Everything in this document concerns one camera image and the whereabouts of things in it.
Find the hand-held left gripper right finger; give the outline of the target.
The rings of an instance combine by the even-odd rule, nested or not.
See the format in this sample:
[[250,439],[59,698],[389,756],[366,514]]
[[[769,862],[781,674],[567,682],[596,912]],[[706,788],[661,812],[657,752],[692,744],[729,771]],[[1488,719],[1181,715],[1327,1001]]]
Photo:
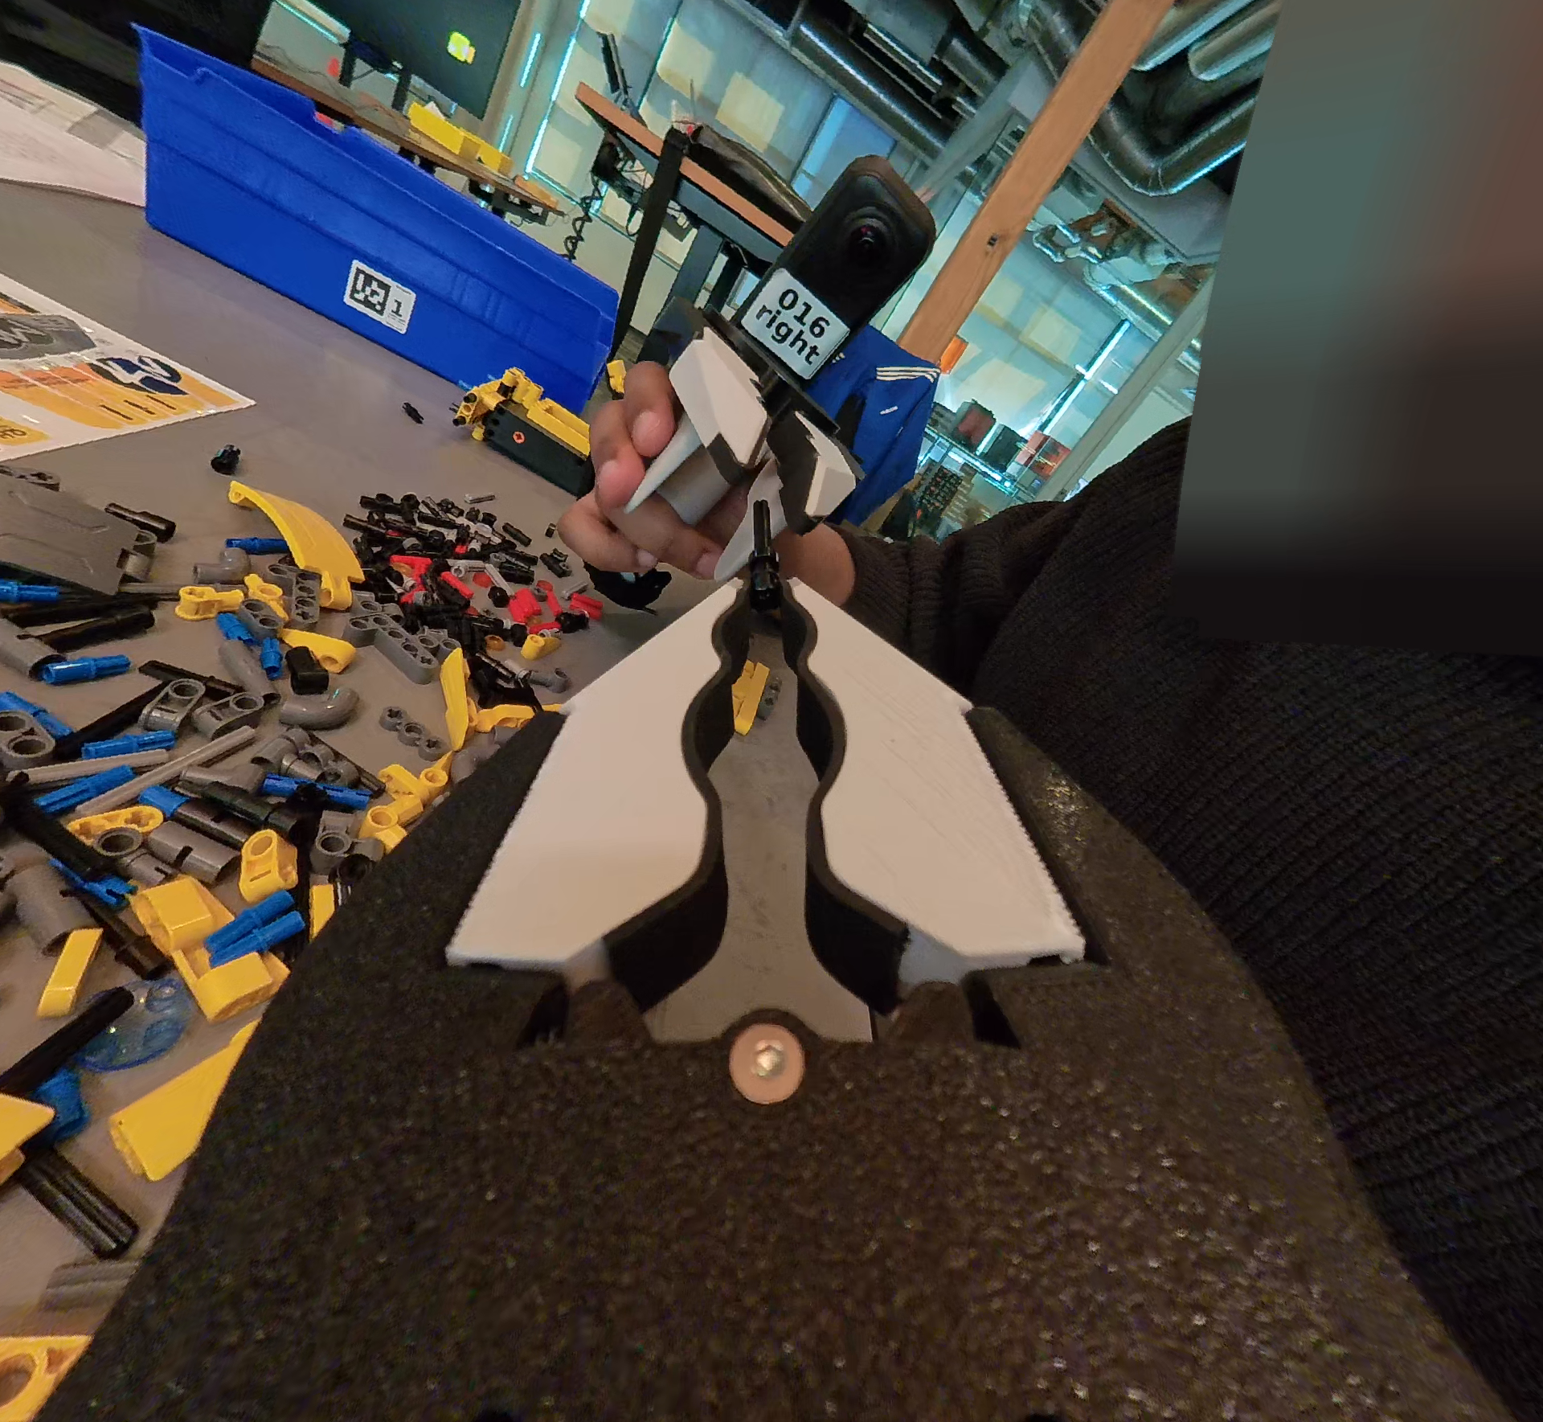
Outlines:
[[889,1016],[928,984],[1082,964],[1088,933],[970,700],[804,584],[781,622],[816,775],[804,924],[821,968]]

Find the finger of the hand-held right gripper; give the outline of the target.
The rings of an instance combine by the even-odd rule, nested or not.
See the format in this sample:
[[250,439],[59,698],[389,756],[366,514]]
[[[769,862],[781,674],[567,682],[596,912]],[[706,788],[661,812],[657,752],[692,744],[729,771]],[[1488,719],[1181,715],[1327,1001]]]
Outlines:
[[675,477],[698,454],[725,479],[738,483],[764,456],[771,417],[762,404],[758,375],[721,332],[696,334],[671,369],[681,402],[667,475]]
[[839,433],[798,410],[773,419],[760,501],[769,508],[775,535],[808,535],[849,501],[862,477]]

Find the person's right forearm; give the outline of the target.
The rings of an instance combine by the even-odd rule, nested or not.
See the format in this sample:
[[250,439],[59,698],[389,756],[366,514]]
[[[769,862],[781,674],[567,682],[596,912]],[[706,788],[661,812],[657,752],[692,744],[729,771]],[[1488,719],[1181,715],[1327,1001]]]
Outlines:
[[943,543],[835,530],[854,574],[841,601],[1053,756],[1183,750],[1206,669],[1169,615],[1192,427],[1161,429],[1071,501],[1013,506]]

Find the person's right hand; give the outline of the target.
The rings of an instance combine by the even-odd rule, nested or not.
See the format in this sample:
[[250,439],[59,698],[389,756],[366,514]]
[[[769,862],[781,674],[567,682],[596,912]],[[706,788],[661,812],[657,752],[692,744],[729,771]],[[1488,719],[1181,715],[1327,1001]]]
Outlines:
[[657,363],[630,367],[625,396],[597,408],[590,421],[596,483],[557,526],[569,553],[588,566],[621,574],[665,566],[700,582],[715,578],[744,518],[744,491],[727,493],[702,524],[684,522],[659,497],[628,512],[648,464],[671,443],[679,412],[669,371]]

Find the blue jacket with white stripes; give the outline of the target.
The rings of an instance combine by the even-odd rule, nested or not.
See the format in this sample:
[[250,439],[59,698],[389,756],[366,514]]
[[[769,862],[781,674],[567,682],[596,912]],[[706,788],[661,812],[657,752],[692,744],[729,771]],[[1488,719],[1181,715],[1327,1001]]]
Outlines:
[[941,369],[868,327],[847,354],[856,363],[850,390],[864,396],[854,441],[864,479],[843,510],[845,524],[862,528],[893,506],[914,479]]

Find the wooden desk with black legs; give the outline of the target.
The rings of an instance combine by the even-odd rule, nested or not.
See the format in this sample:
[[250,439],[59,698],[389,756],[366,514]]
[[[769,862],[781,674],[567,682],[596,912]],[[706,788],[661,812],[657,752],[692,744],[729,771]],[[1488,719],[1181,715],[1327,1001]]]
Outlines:
[[684,218],[690,244],[667,303],[706,302],[713,313],[737,302],[744,276],[765,274],[812,215],[810,205],[758,153],[708,124],[657,135],[638,114],[586,81],[578,85],[576,101],[603,139],[569,255],[576,257],[584,226],[601,215],[609,193],[623,197],[638,220],[619,292],[613,356],[634,331],[634,313],[673,215]]

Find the wooden beam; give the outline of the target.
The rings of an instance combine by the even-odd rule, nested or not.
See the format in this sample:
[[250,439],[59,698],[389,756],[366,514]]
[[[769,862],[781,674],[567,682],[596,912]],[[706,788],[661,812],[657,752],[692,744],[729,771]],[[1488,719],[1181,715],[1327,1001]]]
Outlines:
[[901,332],[939,363],[1179,0],[1109,0]]

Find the pile of black red pieces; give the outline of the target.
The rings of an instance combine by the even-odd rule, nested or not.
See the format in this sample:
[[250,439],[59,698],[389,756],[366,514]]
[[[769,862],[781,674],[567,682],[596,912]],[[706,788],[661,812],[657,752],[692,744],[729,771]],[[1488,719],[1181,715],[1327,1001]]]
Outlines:
[[603,601],[570,580],[565,551],[538,553],[489,499],[455,502],[414,493],[364,495],[341,522],[362,578],[343,636],[387,653],[426,680],[464,651],[470,663],[559,649],[605,616]]

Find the long background table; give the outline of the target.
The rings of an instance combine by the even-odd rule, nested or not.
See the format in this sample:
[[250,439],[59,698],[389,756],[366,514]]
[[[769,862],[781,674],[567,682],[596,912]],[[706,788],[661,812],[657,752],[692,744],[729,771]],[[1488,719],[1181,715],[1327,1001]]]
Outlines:
[[559,197],[514,170],[509,155],[456,124],[439,106],[410,101],[406,112],[381,104],[335,79],[312,77],[288,62],[258,56],[252,70],[312,101],[319,120],[339,130],[362,130],[429,174],[451,176],[493,215],[516,224],[547,224],[567,217]]

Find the yellow curved panel piece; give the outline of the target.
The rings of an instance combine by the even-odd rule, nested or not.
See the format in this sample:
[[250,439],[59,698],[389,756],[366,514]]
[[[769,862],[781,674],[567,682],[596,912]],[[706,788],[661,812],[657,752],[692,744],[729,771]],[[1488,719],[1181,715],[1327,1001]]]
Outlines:
[[258,510],[277,526],[292,560],[319,576],[323,609],[339,613],[352,609],[354,587],[364,584],[364,568],[335,524],[310,506],[244,481],[232,481],[227,497],[234,506]]

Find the person's dark knit sweater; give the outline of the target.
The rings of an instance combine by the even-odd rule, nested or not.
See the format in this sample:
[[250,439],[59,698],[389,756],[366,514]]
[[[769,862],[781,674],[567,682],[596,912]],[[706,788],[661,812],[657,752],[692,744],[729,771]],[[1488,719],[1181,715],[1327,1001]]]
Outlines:
[[1540,661],[1024,622],[972,692],[1225,931],[1426,1300],[1540,1418]]

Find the pile of yellow blue grey pieces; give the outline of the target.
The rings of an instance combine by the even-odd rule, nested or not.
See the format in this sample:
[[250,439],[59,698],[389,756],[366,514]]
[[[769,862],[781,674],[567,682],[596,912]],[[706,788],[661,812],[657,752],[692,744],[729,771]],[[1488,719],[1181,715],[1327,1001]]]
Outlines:
[[45,669],[5,684],[5,1418],[144,1270],[261,1018],[364,877],[569,678],[453,651],[426,680],[343,636],[319,576],[215,473],[209,526],[115,599],[20,576]]

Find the grey curved panel piece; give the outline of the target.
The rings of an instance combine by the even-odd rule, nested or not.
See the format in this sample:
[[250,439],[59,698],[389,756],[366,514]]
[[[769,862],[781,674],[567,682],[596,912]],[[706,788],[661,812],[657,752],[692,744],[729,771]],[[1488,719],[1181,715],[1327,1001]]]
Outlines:
[[149,578],[157,547],[149,531],[53,487],[51,475],[3,470],[7,572],[115,595]]

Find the printed instruction sheet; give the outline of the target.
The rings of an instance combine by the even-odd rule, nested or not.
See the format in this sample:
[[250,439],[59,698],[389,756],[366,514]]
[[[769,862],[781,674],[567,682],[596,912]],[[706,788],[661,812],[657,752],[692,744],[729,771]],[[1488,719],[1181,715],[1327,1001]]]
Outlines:
[[3,276],[3,460],[26,462],[254,402]]

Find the white paper sheet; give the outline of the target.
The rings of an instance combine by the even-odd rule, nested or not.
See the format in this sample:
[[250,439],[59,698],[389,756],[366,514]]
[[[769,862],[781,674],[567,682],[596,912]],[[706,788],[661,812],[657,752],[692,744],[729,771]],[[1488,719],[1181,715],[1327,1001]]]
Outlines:
[[3,180],[146,207],[144,132],[16,62],[3,62]]

